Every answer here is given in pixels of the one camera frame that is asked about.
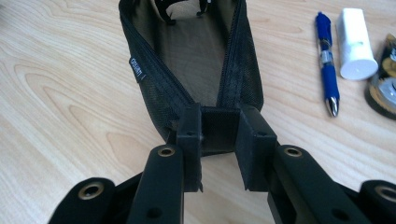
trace black fabric pouch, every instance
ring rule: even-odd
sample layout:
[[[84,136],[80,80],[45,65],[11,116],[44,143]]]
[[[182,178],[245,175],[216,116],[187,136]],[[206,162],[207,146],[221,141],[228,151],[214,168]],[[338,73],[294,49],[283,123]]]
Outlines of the black fabric pouch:
[[[246,1],[121,0],[120,19],[130,65],[163,139],[193,107],[202,126],[200,149],[191,153],[234,151],[240,108],[260,111],[263,104]],[[193,156],[186,163],[200,169]]]

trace black zipper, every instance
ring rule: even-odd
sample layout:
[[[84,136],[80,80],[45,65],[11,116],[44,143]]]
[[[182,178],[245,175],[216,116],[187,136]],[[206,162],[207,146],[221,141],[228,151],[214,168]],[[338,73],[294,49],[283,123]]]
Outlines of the black zipper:
[[[223,69],[221,71],[221,79],[220,79],[220,84],[219,84],[218,100],[216,102],[216,106],[219,106],[219,107],[224,107],[224,97],[225,97],[224,91],[227,91],[227,90],[224,90],[224,85],[226,84],[227,80],[229,80],[231,78],[230,72],[229,72],[229,70],[231,69],[231,65],[229,65],[229,61],[230,61],[230,55],[233,55],[233,51],[235,49],[233,40],[236,37],[237,20],[239,18],[239,14],[241,11],[242,1],[243,0],[239,0],[237,6],[235,7],[234,14],[233,14],[233,22],[232,22],[231,29],[230,29],[230,37],[228,38],[227,49],[226,49],[226,53],[224,55]]]
[[[165,73],[165,76],[162,73],[159,73],[154,76],[161,76],[161,79],[164,79],[165,82],[169,86],[163,86],[162,88],[159,85],[157,81],[154,83],[154,85],[157,87],[157,89],[160,90],[165,90],[164,95],[169,99],[169,103],[172,105],[176,106],[177,108],[174,108],[176,113],[181,116],[182,111],[184,110],[184,106],[193,104],[194,101],[189,95],[189,93],[183,88],[181,83],[176,79],[176,77],[172,74],[172,72],[169,70],[169,68],[163,63],[163,61],[155,55],[155,52],[153,51],[152,47],[149,45],[149,43],[141,36],[137,36],[138,32],[136,29],[132,26],[131,23],[128,22],[127,19],[125,19],[125,16],[121,13],[120,14],[120,19],[121,22],[125,25],[126,30],[129,32],[131,36],[133,36],[136,39],[141,39],[140,41],[143,45],[141,48],[141,51],[145,54],[145,56],[148,57],[151,63],[158,64],[159,66],[165,68],[162,70],[162,72]]]

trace white cap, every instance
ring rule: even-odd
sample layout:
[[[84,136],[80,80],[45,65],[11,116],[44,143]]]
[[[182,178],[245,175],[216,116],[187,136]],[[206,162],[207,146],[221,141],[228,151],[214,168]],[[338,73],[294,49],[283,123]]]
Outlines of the white cap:
[[[344,8],[336,23],[341,55],[341,76],[363,80],[378,70],[367,34],[363,10]]]

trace wood grain surface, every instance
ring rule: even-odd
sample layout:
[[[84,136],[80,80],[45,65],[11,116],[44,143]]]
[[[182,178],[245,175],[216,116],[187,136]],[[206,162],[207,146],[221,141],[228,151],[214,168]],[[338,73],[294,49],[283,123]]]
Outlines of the wood grain surface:
[[[0,223],[46,223],[79,181],[119,184],[163,144],[128,64],[118,3],[0,0]],[[396,183],[396,121],[367,105],[366,82],[338,76],[336,119],[323,103],[314,18],[322,10],[335,21],[343,7],[364,10],[373,52],[396,35],[394,0],[247,0],[262,115],[335,181]],[[339,70],[338,48],[334,58]],[[185,223],[274,223],[267,194],[244,191],[234,154],[202,163],[205,191],[185,194]]]

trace black plastic bracket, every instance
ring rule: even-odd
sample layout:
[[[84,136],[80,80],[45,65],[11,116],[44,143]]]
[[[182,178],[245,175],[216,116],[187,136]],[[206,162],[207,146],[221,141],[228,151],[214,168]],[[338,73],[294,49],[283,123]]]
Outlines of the black plastic bracket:
[[[287,194],[282,195],[282,190],[271,192],[271,212],[276,214],[274,218],[282,217],[276,223],[371,223],[305,150],[278,147],[274,168],[279,182],[273,179],[271,184],[281,185]],[[279,211],[282,207],[294,211]]]

